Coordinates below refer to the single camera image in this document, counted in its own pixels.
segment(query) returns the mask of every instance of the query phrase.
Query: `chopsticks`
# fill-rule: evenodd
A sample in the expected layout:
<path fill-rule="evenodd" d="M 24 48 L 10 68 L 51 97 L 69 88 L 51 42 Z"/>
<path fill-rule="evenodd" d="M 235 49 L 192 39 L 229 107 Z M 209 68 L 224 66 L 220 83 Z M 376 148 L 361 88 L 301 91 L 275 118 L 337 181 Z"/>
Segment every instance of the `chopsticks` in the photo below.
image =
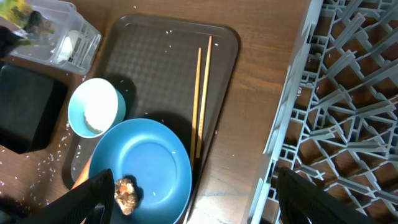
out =
<path fill-rule="evenodd" d="M 201 64 L 201 48 L 199 48 L 198 51 L 197 79 L 195 80 L 195 96 L 193 97 L 191 151 L 189 154 L 192 169 L 193 169 L 193 161 L 195 160 L 195 146 L 197 138 L 198 104 L 199 104 L 199 91 L 200 91 L 200 66 L 201 66 L 200 64 Z"/>
<path fill-rule="evenodd" d="M 211 43 L 212 36 L 209 37 L 209 45 L 207 49 L 206 56 L 206 67 L 205 67 L 205 77 L 203 80 L 203 91 L 201 96 L 201 106 L 200 106 L 200 118 L 199 118 L 199 127 L 198 127 L 198 142 L 196 146 L 196 158 L 200 158 L 201 155 L 201 144 L 203 140 L 203 126 L 205 122 L 205 111 L 206 111 L 206 99 L 207 99 L 207 88 L 209 81 L 209 72 L 210 72 L 210 57 L 211 57 Z M 195 139 L 196 139 L 196 129 L 197 129 L 197 113 L 198 113 L 198 101 L 199 101 L 199 91 L 200 91 L 200 61 L 201 61 L 201 49 L 199 49 L 198 55 L 198 65 L 197 65 L 197 78 L 195 81 L 195 96 L 193 99 L 193 116 L 192 116 L 192 138 L 191 138 L 191 151 L 190 151 L 190 160 L 191 166 L 193 169 L 193 161 L 195 158 L 193 157 L 195 153 Z"/>

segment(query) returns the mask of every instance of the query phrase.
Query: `dishwasher rack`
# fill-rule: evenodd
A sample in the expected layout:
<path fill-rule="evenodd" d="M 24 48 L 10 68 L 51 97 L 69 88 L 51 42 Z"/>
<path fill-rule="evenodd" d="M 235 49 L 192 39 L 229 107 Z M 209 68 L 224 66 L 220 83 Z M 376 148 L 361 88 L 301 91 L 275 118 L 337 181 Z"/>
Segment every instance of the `dishwasher rack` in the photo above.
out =
<path fill-rule="evenodd" d="M 282 166 L 396 221 L 398 1 L 308 0 L 306 9 L 243 222 L 280 222 Z"/>

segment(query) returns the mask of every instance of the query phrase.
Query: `brown tray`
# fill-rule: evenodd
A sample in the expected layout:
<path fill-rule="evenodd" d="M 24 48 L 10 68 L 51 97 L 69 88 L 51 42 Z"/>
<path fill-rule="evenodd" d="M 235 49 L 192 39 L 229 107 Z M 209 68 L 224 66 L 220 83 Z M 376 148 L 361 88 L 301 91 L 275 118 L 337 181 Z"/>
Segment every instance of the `brown tray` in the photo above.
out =
<path fill-rule="evenodd" d="M 126 118 L 150 118 L 164 123 L 189 153 L 198 48 L 206 58 L 213 36 L 203 130 L 202 159 L 195 161 L 191 210 L 215 132 L 218 115 L 239 49 L 239 36 L 227 27 L 175 19 L 128 15 L 120 18 L 106 41 L 97 77 L 110 81 L 126 101 Z M 201 87 L 205 62 L 201 64 Z M 62 168 L 71 188 L 101 137 L 75 135 Z"/>

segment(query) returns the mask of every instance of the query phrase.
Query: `clear plastic container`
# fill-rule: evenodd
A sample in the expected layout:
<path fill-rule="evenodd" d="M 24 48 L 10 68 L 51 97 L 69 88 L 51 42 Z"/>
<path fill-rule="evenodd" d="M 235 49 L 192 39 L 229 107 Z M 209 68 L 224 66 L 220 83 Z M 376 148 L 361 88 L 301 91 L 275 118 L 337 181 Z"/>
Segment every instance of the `clear plastic container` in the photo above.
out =
<path fill-rule="evenodd" d="M 30 0 L 33 10 L 53 22 L 46 44 L 16 48 L 11 55 L 85 75 L 91 67 L 101 34 L 69 2 Z"/>

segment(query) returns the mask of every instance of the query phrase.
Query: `blue plate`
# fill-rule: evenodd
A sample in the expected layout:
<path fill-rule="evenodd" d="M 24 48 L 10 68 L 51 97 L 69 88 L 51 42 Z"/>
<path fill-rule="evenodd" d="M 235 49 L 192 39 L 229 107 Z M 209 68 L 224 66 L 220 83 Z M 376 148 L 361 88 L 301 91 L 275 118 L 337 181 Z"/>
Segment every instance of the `blue plate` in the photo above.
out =
<path fill-rule="evenodd" d="M 192 187 L 188 154 L 166 126 L 150 119 L 131 119 L 110 129 L 99 141 L 89 177 L 111 169 L 114 181 L 129 177 L 139 206 L 125 216 L 115 203 L 111 223 L 175 223 L 187 206 Z"/>

